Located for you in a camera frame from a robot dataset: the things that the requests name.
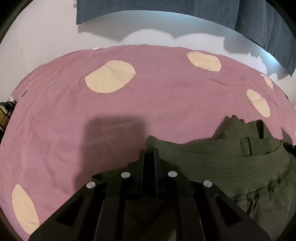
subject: wrinkled fabric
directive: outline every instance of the wrinkled fabric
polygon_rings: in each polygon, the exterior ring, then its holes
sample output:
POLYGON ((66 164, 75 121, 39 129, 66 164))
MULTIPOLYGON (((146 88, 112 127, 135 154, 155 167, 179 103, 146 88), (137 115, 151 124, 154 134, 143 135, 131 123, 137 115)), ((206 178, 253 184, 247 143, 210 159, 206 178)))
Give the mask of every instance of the wrinkled fabric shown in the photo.
POLYGON ((150 137, 147 149, 195 182, 213 181, 275 240, 296 210, 295 157, 262 120, 232 116, 215 140, 175 144, 150 137))
POLYGON ((152 45, 80 50, 21 81, 0 144, 0 207, 24 241, 29 234, 12 205, 17 185, 42 224, 92 175, 137 160, 148 136, 174 143, 208 139, 235 114, 246 122, 262 119, 273 137, 296 144, 296 112, 277 85, 272 89, 259 71, 205 51, 198 53, 216 57, 221 69, 197 67, 188 58, 192 51, 152 45), (112 93, 90 89, 85 77, 114 60, 132 65, 136 75, 112 93), (270 117, 249 90, 266 100, 270 117))

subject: green garment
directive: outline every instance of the green garment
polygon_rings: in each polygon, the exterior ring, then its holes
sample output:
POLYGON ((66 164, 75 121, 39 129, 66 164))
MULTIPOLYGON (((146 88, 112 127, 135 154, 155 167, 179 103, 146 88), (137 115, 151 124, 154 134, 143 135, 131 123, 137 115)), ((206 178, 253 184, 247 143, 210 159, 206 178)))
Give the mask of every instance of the green garment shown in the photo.
MULTIPOLYGON (((295 157, 262 120, 245 123, 233 115, 227 124, 214 140, 175 144, 149 137, 147 150, 157 148, 161 159, 189 180, 214 182, 276 240, 296 211, 295 157)), ((142 218, 136 213, 139 205, 127 207, 127 218, 136 226, 133 232, 127 229, 134 233, 130 240, 176 240, 172 223, 167 223, 170 232, 163 236, 153 228, 161 220, 173 219, 170 204, 149 205, 141 206, 142 218)))

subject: white wall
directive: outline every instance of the white wall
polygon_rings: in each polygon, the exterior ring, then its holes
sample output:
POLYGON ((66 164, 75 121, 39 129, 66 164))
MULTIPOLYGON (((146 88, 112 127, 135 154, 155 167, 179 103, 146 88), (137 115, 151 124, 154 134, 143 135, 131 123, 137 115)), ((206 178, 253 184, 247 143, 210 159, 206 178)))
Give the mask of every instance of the white wall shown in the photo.
POLYGON ((34 0, 0 44, 0 101, 41 64, 80 49, 122 44, 183 46, 222 54, 267 74, 296 106, 296 74, 287 76, 261 47, 221 25, 192 16, 124 11, 75 24, 73 0, 34 0))

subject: pink polka dot cushion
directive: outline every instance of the pink polka dot cushion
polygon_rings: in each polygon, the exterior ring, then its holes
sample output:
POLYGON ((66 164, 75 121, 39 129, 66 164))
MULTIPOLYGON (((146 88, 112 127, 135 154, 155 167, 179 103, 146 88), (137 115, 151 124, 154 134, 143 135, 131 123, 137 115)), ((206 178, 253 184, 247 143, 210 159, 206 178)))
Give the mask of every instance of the pink polka dot cushion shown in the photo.
POLYGON ((91 175, 137 160, 148 135, 207 139, 236 115, 262 119, 275 138, 296 142, 296 113, 266 75, 182 47, 73 52, 38 67, 12 96, 18 103, 0 145, 0 206, 24 240, 91 175))

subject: cream polka dot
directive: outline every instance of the cream polka dot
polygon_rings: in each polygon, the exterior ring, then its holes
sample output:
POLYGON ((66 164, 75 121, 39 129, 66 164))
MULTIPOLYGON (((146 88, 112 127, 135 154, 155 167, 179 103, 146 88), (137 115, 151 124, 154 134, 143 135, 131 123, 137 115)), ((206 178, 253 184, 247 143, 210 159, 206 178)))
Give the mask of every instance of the cream polka dot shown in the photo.
POLYGON ((85 77, 87 86, 98 93, 111 93, 121 89, 136 72, 129 63, 111 60, 85 77))
POLYGON ((216 56, 210 54, 204 54, 201 52, 189 52, 187 54, 190 62, 196 66, 209 71, 220 71, 221 63, 216 56))
POLYGON ((16 185, 12 191, 12 206, 23 230, 32 234, 40 225, 34 204, 25 190, 16 185))
POLYGON ((274 89, 274 85, 272 84, 272 81, 269 77, 267 77, 265 74, 261 74, 261 76, 264 77, 265 82, 269 85, 270 88, 274 89))
POLYGON ((247 96, 254 105, 254 107, 260 112, 261 115, 264 117, 270 117, 270 109, 269 106, 264 98, 261 97, 260 94, 258 94, 254 90, 248 90, 247 96))

